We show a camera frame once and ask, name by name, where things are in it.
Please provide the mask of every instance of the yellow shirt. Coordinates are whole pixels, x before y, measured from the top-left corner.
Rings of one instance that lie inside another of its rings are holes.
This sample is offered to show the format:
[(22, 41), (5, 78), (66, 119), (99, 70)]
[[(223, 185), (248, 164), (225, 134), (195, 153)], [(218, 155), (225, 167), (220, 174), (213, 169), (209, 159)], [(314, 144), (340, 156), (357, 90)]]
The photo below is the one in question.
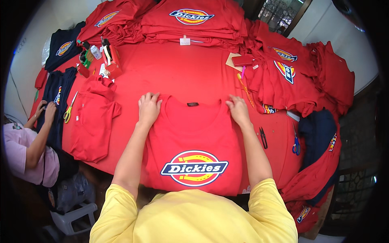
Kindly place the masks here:
[(249, 211), (197, 189), (159, 194), (138, 213), (134, 197), (112, 184), (90, 242), (297, 242), (297, 229), (273, 179), (250, 193)]

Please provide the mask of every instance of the plastic bag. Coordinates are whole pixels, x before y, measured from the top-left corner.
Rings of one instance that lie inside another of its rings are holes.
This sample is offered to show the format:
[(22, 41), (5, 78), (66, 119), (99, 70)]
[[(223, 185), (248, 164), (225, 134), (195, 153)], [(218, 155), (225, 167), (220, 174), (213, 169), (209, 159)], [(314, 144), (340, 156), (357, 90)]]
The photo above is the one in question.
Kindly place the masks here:
[(94, 202), (95, 199), (95, 187), (80, 172), (58, 185), (57, 210), (64, 213), (85, 200)]
[(51, 36), (46, 40), (45, 45), (43, 46), (43, 51), (42, 51), (42, 67), (45, 66), (46, 60), (49, 58), (49, 55), (50, 55), (50, 43), (51, 43)]

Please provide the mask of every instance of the electrical cord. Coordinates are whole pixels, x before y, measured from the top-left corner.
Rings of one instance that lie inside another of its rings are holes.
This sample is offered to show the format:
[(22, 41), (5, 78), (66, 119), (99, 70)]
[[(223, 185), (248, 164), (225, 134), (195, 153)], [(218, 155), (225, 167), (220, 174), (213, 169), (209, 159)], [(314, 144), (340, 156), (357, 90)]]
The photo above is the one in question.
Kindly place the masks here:
[(12, 76), (12, 73), (11, 73), (11, 71), (9, 71), (9, 74), (11, 75), (12, 82), (14, 82), (15, 89), (16, 89), (16, 93), (18, 94), (18, 98), (19, 98), (20, 104), (22, 105), (23, 111), (25, 112), (25, 114), (26, 114), (26, 117), (27, 117), (27, 120), (28, 120), (28, 115), (27, 115), (27, 112), (26, 112), (26, 110), (24, 109), (24, 106), (23, 106), (22, 100), (20, 99), (19, 91), (18, 91), (18, 88), (16, 87), (15, 80), (14, 80), (14, 77)]
[(16, 120), (19, 122), (19, 124), (23, 124), (18, 118), (14, 117), (14, 116), (12, 116), (12, 115), (10, 115), (10, 114), (4, 113), (4, 115), (5, 115), (6, 117), (7, 117), (7, 116), (10, 116), (10, 117), (16, 119)]

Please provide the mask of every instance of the blue-handled scissors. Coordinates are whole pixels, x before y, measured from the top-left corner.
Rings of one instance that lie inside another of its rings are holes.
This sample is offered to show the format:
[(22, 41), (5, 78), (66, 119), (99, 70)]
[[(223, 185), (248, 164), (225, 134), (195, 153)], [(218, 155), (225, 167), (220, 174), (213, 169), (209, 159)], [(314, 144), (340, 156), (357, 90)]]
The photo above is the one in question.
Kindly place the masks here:
[(293, 124), (293, 130), (294, 130), (294, 145), (292, 151), (294, 154), (300, 155), (301, 147), (300, 147), (300, 143), (298, 142), (297, 133), (296, 133), (296, 129), (294, 128), (294, 124)]

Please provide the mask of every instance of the pink shirt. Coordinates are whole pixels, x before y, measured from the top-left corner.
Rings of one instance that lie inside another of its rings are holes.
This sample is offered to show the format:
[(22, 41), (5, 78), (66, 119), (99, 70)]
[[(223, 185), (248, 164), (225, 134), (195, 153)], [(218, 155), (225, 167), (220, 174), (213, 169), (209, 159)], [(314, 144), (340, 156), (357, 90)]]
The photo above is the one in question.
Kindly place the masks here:
[(18, 124), (20, 129), (9, 123), (3, 126), (5, 153), (7, 154), (8, 165), (14, 176), (25, 181), (39, 185), (43, 177), (43, 156), (46, 158), (45, 176), (43, 186), (52, 187), (57, 181), (60, 163), (57, 153), (46, 146), (45, 152), (39, 159), (35, 169), (26, 169), (26, 150), (32, 141), (37, 137), (37, 133), (29, 128), (24, 128)]

